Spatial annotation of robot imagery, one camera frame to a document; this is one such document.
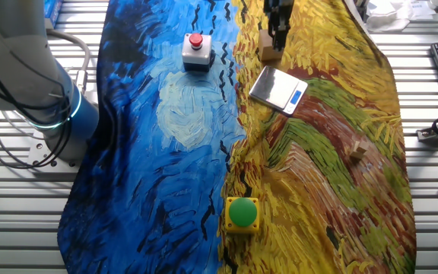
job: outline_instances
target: blue painted fabric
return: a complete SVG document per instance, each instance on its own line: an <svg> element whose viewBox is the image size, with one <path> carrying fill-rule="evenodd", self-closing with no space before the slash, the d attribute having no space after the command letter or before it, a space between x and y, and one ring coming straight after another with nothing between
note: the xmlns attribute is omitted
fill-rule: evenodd
<svg viewBox="0 0 438 274"><path fill-rule="evenodd" d="M60 221L69 273L216 273L221 187L237 122L230 1L112 0L97 64L100 121ZM212 35L185 72L185 33Z"/></svg>

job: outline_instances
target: table surface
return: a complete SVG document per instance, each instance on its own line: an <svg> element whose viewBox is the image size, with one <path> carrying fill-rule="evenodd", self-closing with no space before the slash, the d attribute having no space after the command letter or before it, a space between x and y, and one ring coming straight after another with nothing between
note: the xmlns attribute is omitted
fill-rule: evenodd
<svg viewBox="0 0 438 274"><path fill-rule="evenodd" d="M90 47L87 98L97 101L96 64L107 0L66 0L56 29L72 33ZM438 42L438 14L431 21L411 22L401 33L372 33L388 57L398 89L407 148L407 166L417 226L417 274L438 274L438 149L417 141L416 129L438 117L438 74L429 46ZM69 42L49 42L66 68L80 66L84 54ZM70 70L75 77L76 70ZM16 123L26 126L20 120ZM16 155L28 156L31 139L0 116L0 135ZM75 174L42 181L29 171L0 164L0 273L63 274L57 246L60 214Z"/></svg>

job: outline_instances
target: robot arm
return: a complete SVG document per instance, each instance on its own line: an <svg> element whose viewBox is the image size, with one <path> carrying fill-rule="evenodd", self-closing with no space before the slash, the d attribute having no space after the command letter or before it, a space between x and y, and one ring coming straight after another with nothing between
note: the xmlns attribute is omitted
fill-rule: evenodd
<svg viewBox="0 0 438 274"><path fill-rule="evenodd" d="M53 154L79 160L96 128L97 109L53 57L44 22L43 0L0 0L0 110L26 117Z"/></svg>
<svg viewBox="0 0 438 274"><path fill-rule="evenodd" d="M273 38L273 48L279 52L285 48L293 8L294 0L265 0L263 11L268 16L268 34Z"/></svg>

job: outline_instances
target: wooden block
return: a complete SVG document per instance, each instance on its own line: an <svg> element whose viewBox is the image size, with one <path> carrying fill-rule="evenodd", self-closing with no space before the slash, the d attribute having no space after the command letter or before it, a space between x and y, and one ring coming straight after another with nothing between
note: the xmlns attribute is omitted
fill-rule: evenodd
<svg viewBox="0 0 438 274"><path fill-rule="evenodd" d="M364 153L368 150L368 143L365 141L362 141L361 143L358 144L356 151L360 152L360 153Z"/></svg>
<svg viewBox="0 0 438 274"><path fill-rule="evenodd" d="M268 35L268 30L259 31L258 49L260 61L281 59L283 56L283 50L278 52L273 49L273 39Z"/></svg>
<svg viewBox="0 0 438 274"><path fill-rule="evenodd" d="M359 141L356 141L355 143L354 143L354 145L353 145L353 149L352 149L352 151L357 151L357 148L359 147Z"/></svg>
<svg viewBox="0 0 438 274"><path fill-rule="evenodd" d="M363 159L363 157L364 157L364 154L363 153L360 153L360 152L357 152L357 151L353 151L353 152L351 152L351 155L350 155L352 158L356 158L356 159L358 159L358 160L362 160Z"/></svg>

